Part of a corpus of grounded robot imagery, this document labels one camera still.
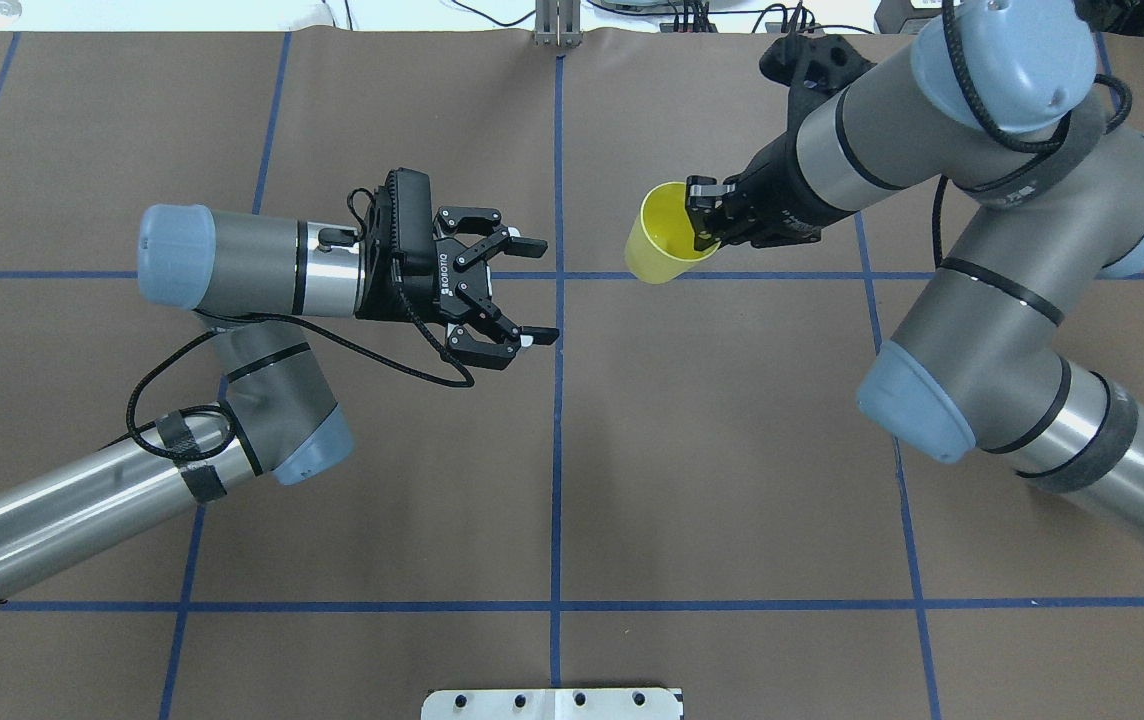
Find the yellow plastic cup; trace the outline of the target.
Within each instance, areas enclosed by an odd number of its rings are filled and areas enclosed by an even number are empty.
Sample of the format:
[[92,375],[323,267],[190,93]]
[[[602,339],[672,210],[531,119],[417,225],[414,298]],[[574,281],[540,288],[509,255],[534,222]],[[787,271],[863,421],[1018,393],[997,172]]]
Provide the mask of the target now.
[[639,201],[639,213],[623,245],[623,263],[633,277],[664,284],[690,272],[715,254],[717,247],[696,250],[696,229],[688,219],[688,185],[656,185]]

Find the aluminium frame post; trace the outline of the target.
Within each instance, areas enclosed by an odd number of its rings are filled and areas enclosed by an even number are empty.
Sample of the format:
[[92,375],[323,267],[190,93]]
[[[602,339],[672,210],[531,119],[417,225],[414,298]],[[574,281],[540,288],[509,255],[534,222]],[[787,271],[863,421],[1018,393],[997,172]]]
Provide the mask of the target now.
[[534,31],[537,46],[577,47],[583,41],[581,1],[537,0]]

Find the white pedestal column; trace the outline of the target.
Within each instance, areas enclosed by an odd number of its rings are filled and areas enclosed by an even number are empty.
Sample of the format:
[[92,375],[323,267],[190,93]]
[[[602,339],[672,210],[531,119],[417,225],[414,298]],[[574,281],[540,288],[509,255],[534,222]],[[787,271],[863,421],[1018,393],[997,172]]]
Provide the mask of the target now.
[[505,688],[434,691],[421,719],[685,719],[680,689]]

